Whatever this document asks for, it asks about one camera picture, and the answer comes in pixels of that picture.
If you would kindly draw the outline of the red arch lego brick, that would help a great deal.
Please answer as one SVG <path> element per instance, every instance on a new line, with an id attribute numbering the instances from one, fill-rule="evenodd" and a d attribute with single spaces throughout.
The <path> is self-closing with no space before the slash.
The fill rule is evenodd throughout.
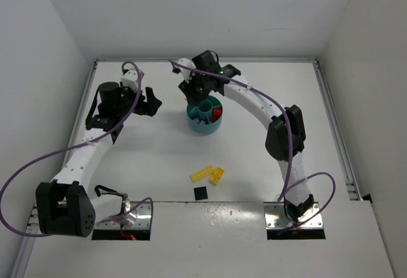
<path id="1" fill-rule="evenodd" d="M 223 110 L 221 108 L 214 108 L 212 112 L 212 121 L 216 122 L 222 116 Z"/>

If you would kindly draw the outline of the yellow lego plate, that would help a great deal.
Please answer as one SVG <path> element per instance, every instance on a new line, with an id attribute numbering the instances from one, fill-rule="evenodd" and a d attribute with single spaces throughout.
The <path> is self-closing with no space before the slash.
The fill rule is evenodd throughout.
<path id="1" fill-rule="evenodd" d="M 190 179 L 193 183 L 210 176 L 215 171 L 215 168 L 212 165 L 206 166 L 203 169 L 200 169 L 190 175 Z"/>

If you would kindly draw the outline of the black lego brick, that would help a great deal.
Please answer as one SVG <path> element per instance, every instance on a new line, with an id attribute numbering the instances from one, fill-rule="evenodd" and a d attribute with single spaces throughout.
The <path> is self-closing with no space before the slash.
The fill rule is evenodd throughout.
<path id="1" fill-rule="evenodd" d="M 208 193 L 207 193 L 206 186 L 196 187 L 193 189 L 193 191 L 194 191 L 195 201 L 208 199 Z"/>

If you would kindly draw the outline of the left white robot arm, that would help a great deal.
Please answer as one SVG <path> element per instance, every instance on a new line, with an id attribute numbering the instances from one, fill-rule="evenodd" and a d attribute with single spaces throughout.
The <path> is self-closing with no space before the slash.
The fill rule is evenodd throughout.
<path id="1" fill-rule="evenodd" d="M 102 185 L 91 187 L 91 180 L 107 150 L 123 128 L 124 117 L 154 116 L 162 105 L 151 87 L 105 82 L 98 86 L 85 119 L 81 146 L 62 170 L 36 188 L 39 229 L 45 235 L 87 237 L 100 223 L 129 225 L 130 201 L 127 194 Z"/>

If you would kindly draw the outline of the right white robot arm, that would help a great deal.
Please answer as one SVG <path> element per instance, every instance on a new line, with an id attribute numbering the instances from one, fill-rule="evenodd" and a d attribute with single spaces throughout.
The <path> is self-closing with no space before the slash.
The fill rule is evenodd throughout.
<path id="1" fill-rule="evenodd" d="M 314 204 L 303 167 L 306 133 L 301 109 L 281 105 L 253 87 L 235 66 L 221 66 L 209 50 L 171 64 L 173 73 L 183 76 L 179 89 L 188 104 L 198 106 L 211 92 L 217 92 L 260 121 L 267 131 L 265 148 L 279 164 L 284 182 L 277 200 L 283 203 L 288 218 L 298 222 Z"/>

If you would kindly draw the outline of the teal round divided container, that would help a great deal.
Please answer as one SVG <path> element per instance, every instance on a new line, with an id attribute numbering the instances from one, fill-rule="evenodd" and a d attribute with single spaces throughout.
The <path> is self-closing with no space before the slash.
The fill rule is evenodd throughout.
<path id="1" fill-rule="evenodd" d="M 223 110 L 221 102 L 213 96 L 208 96 L 198 106 L 188 104 L 186 107 L 186 114 L 190 128 L 199 134 L 211 134 L 215 132 L 221 124 L 223 113 L 218 121 L 213 122 L 212 112 L 214 108 L 221 108 Z M 199 125 L 197 123 L 193 123 L 191 120 L 196 117 L 198 117 L 200 120 L 205 120 L 207 124 Z"/>

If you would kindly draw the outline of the yellow lego brick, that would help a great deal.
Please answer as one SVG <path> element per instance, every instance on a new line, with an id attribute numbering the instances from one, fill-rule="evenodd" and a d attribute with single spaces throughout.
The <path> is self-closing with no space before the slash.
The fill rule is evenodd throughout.
<path id="1" fill-rule="evenodd" d="M 224 174 L 224 170 L 222 168 L 218 167 L 210 176 L 210 179 L 209 179 L 210 183 L 212 183 L 213 185 L 217 185 L 220 182 L 223 174 Z"/>

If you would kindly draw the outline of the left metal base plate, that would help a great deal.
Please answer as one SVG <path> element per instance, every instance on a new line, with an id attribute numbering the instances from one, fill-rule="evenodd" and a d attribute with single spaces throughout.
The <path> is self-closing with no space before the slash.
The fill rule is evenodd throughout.
<path id="1" fill-rule="evenodd" d="M 96 230 L 123 230 L 148 231 L 152 224 L 153 203 L 147 199 L 142 204 L 140 202 L 130 202 L 126 210 L 134 209 L 123 219 L 118 221 L 103 221 L 95 226 Z"/>

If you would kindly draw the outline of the aluminium frame rail right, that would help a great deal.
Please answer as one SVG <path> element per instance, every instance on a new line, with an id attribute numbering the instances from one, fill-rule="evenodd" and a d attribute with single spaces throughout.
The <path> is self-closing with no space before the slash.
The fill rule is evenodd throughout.
<path id="1" fill-rule="evenodd" d="M 362 201 L 363 198 L 359 189 L 359 184 L 357 183 L 357 178 L 355 175 L 355 170 L 352 164 L 350 153 L 348 152 L 348 148 L 341 131 L 340 122 L 338 119 L 338 114 L 336 112 L 333 96 L 328 84 L 328 79 L 326 78 L 321 64 L 317 59 L 314 60 L 313 65 L 317 82 L 321 91 L 322 100 L 324 102 L 324 106 L 328 116 L 328 122 L 335 142 L 336 152 L 340 160 L 341 170 L 347 187 L 349 199 Z"/>

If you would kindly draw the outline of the aluminium frame rail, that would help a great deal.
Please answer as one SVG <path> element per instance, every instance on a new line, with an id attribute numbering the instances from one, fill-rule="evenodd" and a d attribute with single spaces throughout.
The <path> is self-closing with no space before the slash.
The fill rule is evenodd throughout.
<path id="1" fill-rule="evenodd" d="M 362 201 L 363 198 L 359 189 L 359 184 L 357 183 L 357 178 L 355 175 L 355 170 L 352 164 L 350 153 L 348 152 L 348 148 L 341 131 L 340 122 L 338 119 L 338 114 L 336 112 L 333 96 L 328 84 L 328 79 L 326 78 L 321 64 L 317 59 L 314 60 L 313 65 L 317 82 L 321 91 L 322 100 L 324 102 L 324 106 L 328 116 L 328 122 L 335 142 L 336 152 L 340 160 L 341 170 L 347 187 L 349 199 Z"/>
<path id="2" fill-rule="evenodd" d="M 74 125 L 72 126 L 72 131 L 71 135 L 69 136 L 69 143 L 68 147 L 71 147 L 75 144 L 77 135 L 79 133 L 79 130 L 81 129 L 82 126 L 82 116 L 85 110 L 86 106 L 86 100 L 88 98 L 91 86 L 92 86 L 92 81 L 93 81 L 93 76 L 94 72 L 97 68 L 99 61 L 96 59 L 91 63 L 90 70 L 86 76 L 86 84 L 85 87 L 82 89 L 83 93 L 81 94 L 81 100 L 80 103 L 78 104 L 78 110 L 75 115 L 75 121 Z M 29 235 L 40 235 L 39 232 L 39 225 L 38 225 L 38 217 L 37 215 L 37 205 L 36 203 L 33 203 L 29 218 L 27 221 L 27 224 L 25 226 L 25 233 L 28 233 Z M 22 238 L 22 243 L 19 247 L 17 257 L 15 258 L 15 262 L 11 271 L 11 274 L 8 277 L 23 277 L 29 262 L 30 255 L 32 253 L 32 248 L 34 246 L 34 242 L 36 240 L 36 237 L 23 237 Z"/>

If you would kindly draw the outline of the aluminium frame rail left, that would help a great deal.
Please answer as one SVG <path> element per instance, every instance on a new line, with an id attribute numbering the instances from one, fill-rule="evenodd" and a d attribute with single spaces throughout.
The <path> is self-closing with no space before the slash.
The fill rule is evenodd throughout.
<path id="1" fill-rule="evenodd" d="M 78 104 L 78 110 L 75 115 L 75 121 L 74 125 L 72 126 L 72 131 L 71 135 L 69 136 L 69 143 L 68 147 L 71 147 L 75 144 L 77 135 L 79 133 L 79 130 L 81 129 L 82 126 L 82 116 L 85 110 L 86 106 L 86 100 L 88 98 L 91 86 L 92 86 L 92 81 L 93 81 L 93 76 L 94 72 L 97 68 L 99 61 L 96 59 L 91 63 L 90 70 L 86 76 L 86 84 L 85 87 L 82 89 L 83 93 L 81 94 L 81 100 L 80 103 Z M 29 235 L 40 235 L 39 232 L 39 225 L 38 225 L 38 217 L 37 215 L 37 205 L 36 203 L 33 203 L 29 218 L 27 221 L 27 224 L 25 226 L 25 233 L 28 233 Z M 34 246 L 34 242 L 36 240 L 36 237 L 23 237 L 22 238 L 22 243 L 19 247 L 17 257 L 15 258 L 15 262 L 11 271 L 11 274 L 8 277 L 23 277 L 29 262 L 30 255 L 32 253 L 32 248 Z"/>

